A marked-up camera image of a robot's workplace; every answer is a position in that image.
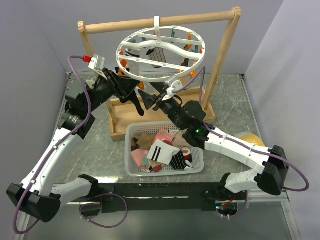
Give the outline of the black sock white stripes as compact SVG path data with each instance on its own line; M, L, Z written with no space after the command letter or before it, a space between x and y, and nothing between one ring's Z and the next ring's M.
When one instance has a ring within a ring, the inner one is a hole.
M145 112L140 104L140 101L136 94L136 88L134 87L131 91L123 93L120 97L118 97L122 104L127 102L132 102L136 108L137 113L140 116L144 116Z

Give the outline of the orange clothes peg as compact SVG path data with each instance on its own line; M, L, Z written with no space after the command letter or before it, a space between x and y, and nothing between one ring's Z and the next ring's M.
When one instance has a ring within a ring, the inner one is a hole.
M139 82L138 88L139 88L140 90L142 90L142 91L145 89L145 84L144 84L143 81L140 81L140 82Z
M196 76L196 74L197 74L197 70L194 69L193 71L191 71L191 72L189 73L189 77L190 77L190 78L194 78L194 77Z

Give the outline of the black white striped sock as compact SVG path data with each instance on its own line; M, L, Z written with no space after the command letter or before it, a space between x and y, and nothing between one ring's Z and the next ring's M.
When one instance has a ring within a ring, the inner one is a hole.
M146 55L149 57L151 61L166 63L166 57L162 48L159 47L151 47Z

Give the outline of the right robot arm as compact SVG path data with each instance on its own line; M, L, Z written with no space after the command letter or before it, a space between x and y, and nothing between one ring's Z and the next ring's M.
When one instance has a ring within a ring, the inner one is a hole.
M250 168L241 173L226 173L222 177L218 192L223 199L228 200L239 192L252 189L260 189L273 196L282 193L289 171L282 147L259 146L226 134L205 123L206 113L198 101L182 104L174 98L165 100L163 85L154 83L153 86L160 95L138 91L147 110L162 110L178 129L184 131L182 137L192 147L225 155Z

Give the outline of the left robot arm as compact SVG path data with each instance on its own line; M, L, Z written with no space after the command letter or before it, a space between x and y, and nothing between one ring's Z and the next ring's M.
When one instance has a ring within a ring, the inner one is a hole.
M135 92L140 82L106 68L102 72L93 88L81 80L69 81L65 112L47 150L31 173L20 184L12 183L6 191L20 211L39 221L51 221L61 207L78 198L94 201L99 195L99 181L86 174L59 187L54 186L65 160L85 139L95 122L88 105L91 104L94 111L111 97L117 97L121 103L131 101L138 113L144 114Z

